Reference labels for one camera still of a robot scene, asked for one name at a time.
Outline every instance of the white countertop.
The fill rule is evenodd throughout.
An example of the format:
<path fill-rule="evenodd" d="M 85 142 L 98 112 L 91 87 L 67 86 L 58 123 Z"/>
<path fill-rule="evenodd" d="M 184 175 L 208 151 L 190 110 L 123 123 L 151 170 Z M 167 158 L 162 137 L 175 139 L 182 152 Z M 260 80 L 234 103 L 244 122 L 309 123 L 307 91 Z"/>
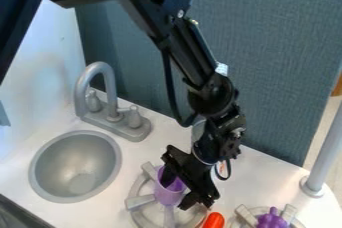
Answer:
<path fill-rule="evenodd" d="M 120 107 L 129 103 L 119 101 Z M 140 165 L 151 161 L 161 165 L 161 155 L 172 144 L 189 152 L 191 129 L 175 120 L 140 108 L 152 122 L 152 133 L 142 142 L 132 143 L 103 129 L 82 122 L 73 106 L 61 110 L 58 117 L 30 136 L 23 147 L 0 162 L 0 193 L 57 228 L 134 227 L 124 200 L 138 174 Z M 122 167 L 114 182 L 98 195 L 78 203 L 59 204 L 38 196 L 30 187 L 28 168 L 38 149 L 54 137 L 74 130 L 94 130 L 111 136 L 122 151 Z M 307 228 L 342 227 L 342 212 L 329 188 L 320 199 L 301 192 L 300 179 L 308 171 L 255 151 L 241 147 L 242 154 L 232 161 L 232 177 L 215 183 L 221 198 L 212 210 L 228 219 L 240 204 L 253 208 L 290 203 L 298 208 L 297 218 Z"/>

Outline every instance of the black cable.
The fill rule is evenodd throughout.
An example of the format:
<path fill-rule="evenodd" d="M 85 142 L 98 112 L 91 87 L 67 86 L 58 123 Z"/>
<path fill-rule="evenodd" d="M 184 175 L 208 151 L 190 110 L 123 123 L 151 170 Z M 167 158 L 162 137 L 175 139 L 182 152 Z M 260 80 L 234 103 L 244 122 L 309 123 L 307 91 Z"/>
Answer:
<path fill-rule="evenodd" d="M 217 164 L 215 165 L 215 174 L 216 177 L 221 180 L 221 181 L 226 181 L 230 178 L 231 174 L 232 174 L 232 166 L 230 164 L 230 160 L 228 158 L 225 159 L 226 161 L 226 166 L 227 166 L 227 177 L 223 177 L 220 175 L 220 172 L 217 170 Z"/>
<path fill-rule="evenodd" d="M 177 120 L 177 122 L 179 123 L 179 125 L 181 125 L 182 127 L 189 127 L 192 124 L 192 122 L 195 120 L 197 113 L 195 112 L 191 114 L 186 120 L 183 121 L 182 116 L 180 115 L 178 106 L 177 106 L 175 88 L 173 85 L 170 57 L 167 51 L 162 51 L 162 56 L 163 56 L 167 96 L 169 98 L 169 103 L 170 103 L 172 114 L 174 118 Z"/>

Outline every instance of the orange object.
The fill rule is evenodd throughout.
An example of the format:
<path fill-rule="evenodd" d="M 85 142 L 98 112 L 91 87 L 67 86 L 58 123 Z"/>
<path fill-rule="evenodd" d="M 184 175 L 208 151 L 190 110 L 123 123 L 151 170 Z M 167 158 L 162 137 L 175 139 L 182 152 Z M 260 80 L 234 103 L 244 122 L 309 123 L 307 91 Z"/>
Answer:
<path fill-rule="evenodd" d="M 218 212 L 213 212 L 208 216 L 203 228 L 223 228 L 223 226 L 224 217 Z"/>

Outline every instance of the faucet handle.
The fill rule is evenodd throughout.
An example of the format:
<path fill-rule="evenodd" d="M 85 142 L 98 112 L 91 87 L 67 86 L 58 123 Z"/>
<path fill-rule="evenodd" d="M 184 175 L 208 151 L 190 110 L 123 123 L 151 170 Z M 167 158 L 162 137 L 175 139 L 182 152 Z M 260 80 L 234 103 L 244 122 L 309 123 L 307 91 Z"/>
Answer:
<path fill-rule="evenodd" d="M 131 105 L 129 108 L 129 113 L 127 117 L 128 126 L 130 128 L 139 128 L 142 124 L 141 115 L 138 110 L 138 106 Z"/>
<path fill-rule="evenodd" d="M 99 112 L 102 110 L 101 101 L 94 89 L 89 89 L 89 92 L 86 95 L 86 103 L 90 112 Z"/>

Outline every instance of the metal pole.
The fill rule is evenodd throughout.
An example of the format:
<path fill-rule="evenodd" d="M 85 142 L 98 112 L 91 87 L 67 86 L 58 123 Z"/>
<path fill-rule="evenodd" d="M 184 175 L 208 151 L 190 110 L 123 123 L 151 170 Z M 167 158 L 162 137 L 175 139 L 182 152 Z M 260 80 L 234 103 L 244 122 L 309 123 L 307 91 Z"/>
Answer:
<path fill-rule="evenodd" d="M 323 195 L 322 187 L 331 165 L 342 147 L 342 103 L 338 108 L 324 144 L 306 182 L 302 181 L 302 189 L 313 197 Z"/>

